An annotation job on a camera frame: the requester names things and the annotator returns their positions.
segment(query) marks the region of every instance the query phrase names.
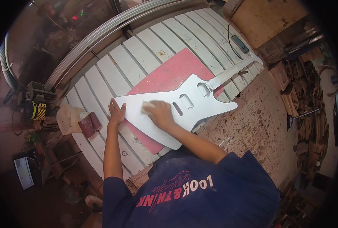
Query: white slatted table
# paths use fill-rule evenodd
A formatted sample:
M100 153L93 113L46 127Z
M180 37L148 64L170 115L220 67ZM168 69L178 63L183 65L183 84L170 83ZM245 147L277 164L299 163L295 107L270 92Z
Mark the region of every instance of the white slatted table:
M63 103L95 112L101 122L102 130L89 140L82 133L72 134L101 177L111 98L127 94L160 64L186 47L214 75L237 64L241 59L232 48L242 58L248 54L244 54L232 40L228 42L228 32L230 37L237 35L242 38L231 26L227 31L227 26L226 20L210 8L187 12L139 32L112 49L88 71L79 72L83 76L68 92ZM233 100L263 69L259 63L250 64L244 69L249 73L233 76L225 85L225 92L217 99L224 102ZM151 154L125 125L119 127L118 141L125 180L170 150L166 147L157 155Z

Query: tile floor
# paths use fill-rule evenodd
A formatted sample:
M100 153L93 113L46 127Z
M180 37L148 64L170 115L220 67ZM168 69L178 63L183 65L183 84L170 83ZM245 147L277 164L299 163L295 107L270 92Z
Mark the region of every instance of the tile floor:
M234 100L235 111L211 118L197 134L242 157L251 150L277 187L297 173L296 128L286 130L287 112L273 79L264 70ZM146 172L132 177L139 188L148 180Z

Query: aluminum rail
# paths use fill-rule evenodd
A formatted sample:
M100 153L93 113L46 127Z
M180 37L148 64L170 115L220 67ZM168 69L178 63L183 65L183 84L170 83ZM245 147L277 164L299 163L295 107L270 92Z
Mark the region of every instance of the aluminum rail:
M71 50L71 52L69 52L69 54L67 54L48 78L45 83L45 90L50 91L56 83L58 85L80 59L117 30L120 30L131 22L155 11L190 1L192 0L151 0L132 7L106 21L87 35L74 49Z

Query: guitar body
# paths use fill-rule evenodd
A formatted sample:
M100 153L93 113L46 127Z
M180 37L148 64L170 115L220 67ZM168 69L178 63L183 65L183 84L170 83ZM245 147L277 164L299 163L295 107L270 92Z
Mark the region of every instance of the guitar body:
M237 108L235 102L224 103L216 100L213 92L204 96L206 92L201 85L205 82L192 74L176 90L127 95L116 97L115 100L120 107L123 103L127 104L127 121L157 142L177 150L182 144L155 126L147 114L141 113L141 105L143 101L151 100L170 103L174 121L185 130L191 131L198 121Z

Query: blue t-shirt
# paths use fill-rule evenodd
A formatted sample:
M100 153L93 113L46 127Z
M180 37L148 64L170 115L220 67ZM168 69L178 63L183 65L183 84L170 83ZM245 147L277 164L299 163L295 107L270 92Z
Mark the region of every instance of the blue t-shirt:
M280 194L250 151L229 153L217 165L171 158L135 196L117 177L104 180L103 227L264 227Z

